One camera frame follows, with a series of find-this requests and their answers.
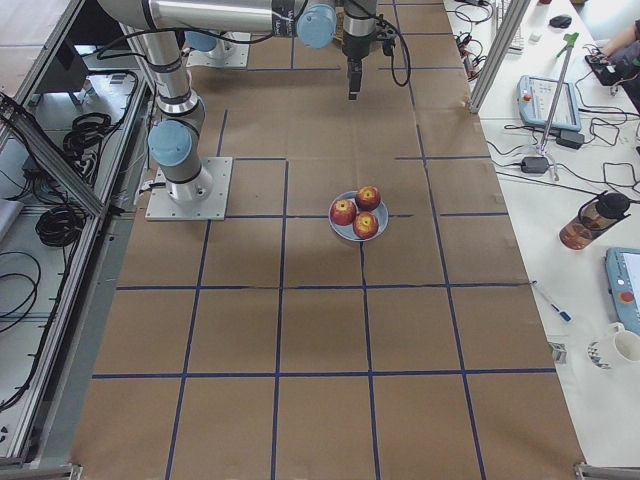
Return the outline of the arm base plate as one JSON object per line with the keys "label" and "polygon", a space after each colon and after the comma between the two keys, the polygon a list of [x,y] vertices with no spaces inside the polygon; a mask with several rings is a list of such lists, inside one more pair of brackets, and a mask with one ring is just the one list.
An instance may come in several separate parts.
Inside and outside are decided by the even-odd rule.
{"label": "arm base plate", "polygon": [[215,69],[244,69],[248,64],[248,45],[219,42],[208,52],[192,50],[187,60],[188,67]]}
{"label": "arm base plate", "polygon": [[226,216],[232,157],[205,157],[191,182],[172,183],[158,170],[160,186],[151,189],[145,217],[149,221],[223,221]]}

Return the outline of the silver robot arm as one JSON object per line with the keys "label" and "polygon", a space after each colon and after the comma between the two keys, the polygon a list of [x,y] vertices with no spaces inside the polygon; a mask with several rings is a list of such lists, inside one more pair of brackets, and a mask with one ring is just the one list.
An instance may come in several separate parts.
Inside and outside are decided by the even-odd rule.
{"label": "silver robot arm", "polygon": [[347,58],[348,98],[361,89],[363,59],[376,40],[375,1],[189,1],[177,17],[187,43],[203,52],[223,41],[235,42],[232,32],[272,37],[297,37],[308,48],[322,49],[342,27],[342,52]]}
{"label": "silver robot arm", "polygon": [[165,115],[151,130],[148,145],[175,201],[206,198],[214,185],[197,153],[204,104],[191,86],[178,30],[215,40],[230,32],[299,37],[323,48],[336,29],[334,1],[102,1],[114,20],[133,30]]}

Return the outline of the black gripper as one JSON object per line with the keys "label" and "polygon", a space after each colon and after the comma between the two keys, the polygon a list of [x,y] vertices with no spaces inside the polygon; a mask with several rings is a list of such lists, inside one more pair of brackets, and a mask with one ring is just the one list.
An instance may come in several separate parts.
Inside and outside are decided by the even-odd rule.
{"label": "black gripper", "polygon": [[375,40],[373,19],[345,18],[342,51],[347,59],[348,99],[355,101],[361,91],[362,59],[367,57]]}

